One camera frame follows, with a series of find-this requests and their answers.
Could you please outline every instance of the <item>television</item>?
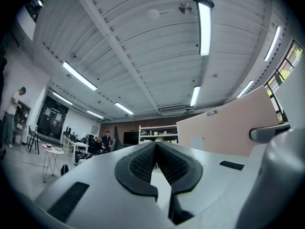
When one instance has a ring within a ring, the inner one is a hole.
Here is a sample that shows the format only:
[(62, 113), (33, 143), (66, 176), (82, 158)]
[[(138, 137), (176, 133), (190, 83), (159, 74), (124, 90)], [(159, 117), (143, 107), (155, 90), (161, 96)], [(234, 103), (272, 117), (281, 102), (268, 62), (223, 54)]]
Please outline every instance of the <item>television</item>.
[(139, 132), (124, 132), (124, 144), (139, 144)]

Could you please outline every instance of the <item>window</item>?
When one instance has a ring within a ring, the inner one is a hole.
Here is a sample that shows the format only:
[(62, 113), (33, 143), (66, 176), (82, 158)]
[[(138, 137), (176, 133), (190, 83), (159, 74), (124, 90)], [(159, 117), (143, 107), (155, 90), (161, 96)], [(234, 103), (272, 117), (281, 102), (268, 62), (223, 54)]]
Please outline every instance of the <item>window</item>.
[(281, 63), (281, 65), (275, 70), (274, 74), (265, 85), (265, 89), (271, 98), (274, 110), (276, 112), (279, 123), (283, 122), (282, 113), (283, 108), (276, 99), (274, 93), (280, 87), (281, 82), (285, 81), (294, 68), (298, 65), (303, 56), (303, 49), (297, 42), (293, 41), (288, 54)]
[(302, 57), (303, 49), (295, 41), (286, 56), (286, 59), (290, 62), (293, 67), (296, 67)]

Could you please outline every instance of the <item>fluorescent light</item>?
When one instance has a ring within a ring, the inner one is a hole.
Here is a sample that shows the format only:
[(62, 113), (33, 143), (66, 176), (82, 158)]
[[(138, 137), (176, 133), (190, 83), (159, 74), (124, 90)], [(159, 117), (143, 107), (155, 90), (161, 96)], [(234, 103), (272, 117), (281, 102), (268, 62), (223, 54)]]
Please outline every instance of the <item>fluorescent light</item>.
[(211, 45), (211, 9), (201, 3), (199, 7), (200, 26), (200, 55), (206, 56), (210, 53)]
[(74, 75), (77, 79), (79, 79), (82, 83), (84, 83), (87, 87), (91, 88), (92, 90), (96, 90), (97, 87), (91, 84), (88, 80), (86, 80), (81, 74), (79, 74), (75, 69), (73, 69), (67, 62), (63, 63), (63, 67), (69, 71), (72, 75)]
[(65, 101), (66, 103), (68, 103), (68, 104), (70, 104), (70, 105), (73, 105), (73, 103), (71, 103), (71, 102), (68, 101), (67, 99), (64, 99), (62, 96), (59, 96), (57, 93), (53, 92), (53, 94), (54, 94), (56, 97), (60, 98), (61, 100)]
[(100, 116), (100, 115), (98, 115), (98, 114), (95, 114), (95, 113), (93, 113), (93, 112), (91, 112), (91, 111), (89, 111), (89, 110), (87, 110), (87, 112), (90, 113), (91, 115), (94, 115), (94, 116), (99, 117), (99, 118), (101, 118), (101, 119), (104, 118), (103, 116)]
[(243, 91), (241, 93), (239, 93), (239, 95), (237, 96), (237, 98), (240, 98), (244, 93), (245, 91), (248, 90), (248, 88), (252, 85), (253, 81), (249, 81), (248, 85), (243, 89)]
[(193, 96), (192, 96), (192, 100), (191, 100), (191, 107), (193, 107), (195, 105), (195, 103), (197, 102), (200, 88), (201, 88), (200, 86), (194, 87)]
[(129, 113), (130, 115), (134, 115), (134, 112), (131, 112), (129, 109), (126, 109), (123, 105), (119, 103), (115, 103), (114, 105), (118, 106), (120, 109), (124, 110), (125, 112)]
[(267, 53), (267, 55), (266, 55), (266, 57), (265, 57), (265, 61), (268, 61), (268, 59), (269, 59), (269, 57), (270, 57), (270, 55), (271, 55), (271, 53), (272, 53), (272, 50), (273, 50), (273, 48), (275, 47), (275, 44), (276, 44), (276, 41), (277, 41), (278, 36), (279, 36), (279, 34), (280, 34), (280, 31), (281, 31), (281, 27), (277, 26), (277, 27), (276, 27), (275, 34), (274, 34), (274, 37), (273, 37), (273, 41), (272, 41), (271, 46), (270, 46), (270, 48), (269, 48), (269, 51), (268, 51), (268, 53)]

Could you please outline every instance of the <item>person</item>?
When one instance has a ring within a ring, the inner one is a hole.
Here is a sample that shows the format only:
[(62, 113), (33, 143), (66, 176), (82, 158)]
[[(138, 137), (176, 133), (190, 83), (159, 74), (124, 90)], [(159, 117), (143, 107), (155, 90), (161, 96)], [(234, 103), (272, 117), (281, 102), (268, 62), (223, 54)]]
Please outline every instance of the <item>person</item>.
[(9, 148), (12, 147), (12, 134), (13, 134), (13, 127), (14, 127), (14, 116), (18, 108), (22, 108), (22, 106), (18, 103), (18, 100), (20, 96), (24, 95), (26, 93), (25, 87), (20, 88), (18, 91), (16, 91), (11, 100), (10, 105), (6, 111), (6, 122), (3, 127), (3, 134), (2, 134), (2, 144), (7, 143), (9, 145)]
[(106, 135), (102, 137), (102, 142), (105, 146), (105, 151), (109, 152), (110, 150), (110, 142), (111, 142), (111, 139), (110, 139), (110, 136), (109, 136), (109, 131), (106, 131)]
[(93, 144), (92, 154), (101, 155), (105, 149), (106, 149), (106, 147), (103, 145), (102, 139), (100, 139), (99, 137), (96, 137), (95, 142)]

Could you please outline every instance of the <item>sign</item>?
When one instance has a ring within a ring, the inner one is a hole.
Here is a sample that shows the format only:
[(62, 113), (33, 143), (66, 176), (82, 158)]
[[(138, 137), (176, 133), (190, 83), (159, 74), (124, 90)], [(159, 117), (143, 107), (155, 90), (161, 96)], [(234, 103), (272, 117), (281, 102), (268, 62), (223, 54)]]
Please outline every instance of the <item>sign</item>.
[(213, 110), (213, 111), (210, 111), (210, 112), (206, 113), (206, 116), (211, 116), (211, 115), (214, 115), (216, 113), (218, 113), (218, 110)]
[(51, 113), (51, 109), (50, 109), (50, 108), (47, 108), (47, 109), (46, 109), (46, 112), (45, 112), (44, 114), (47, 115), (47, 116), (50, 116), (50, 113)]

